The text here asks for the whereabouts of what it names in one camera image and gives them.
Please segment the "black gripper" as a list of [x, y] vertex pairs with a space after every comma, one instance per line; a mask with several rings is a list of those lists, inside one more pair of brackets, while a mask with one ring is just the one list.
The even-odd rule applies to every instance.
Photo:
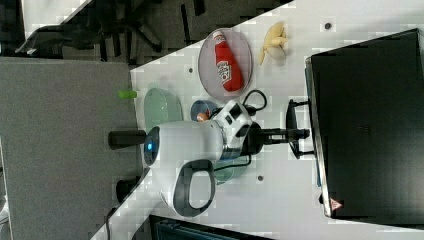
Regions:
[[[265, 139], [265, 136], [272, 135], [283, 135], [286, 138], [294, 139]], [[263, 145], [288, 144], [299, 141], [296, 138], [308, 138], [309, 136], [308, 129], [262, 129], [258, 123], [254, 122], [244, 139], [241, 155], [256, 155], [261, 151]]]

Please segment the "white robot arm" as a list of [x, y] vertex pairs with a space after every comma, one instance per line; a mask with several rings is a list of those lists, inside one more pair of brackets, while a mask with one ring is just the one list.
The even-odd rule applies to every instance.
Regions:
[[[155, 201], [166, 202], [180, 216], [197, 216], [212, 203], [216, 162], [256, 155], [265, 145], [294, 143], [310, 135], [307, 129], [295, 126], [263, 129], [251, 119], [253, 111], [231, 100], [210, 120], [153, 127], [144, 143], [144, 161], [151, 175], [143, 181], [143, 191]], [[210, 192], [201, 206], [190, 201], [195, 175], [208, 184]]]

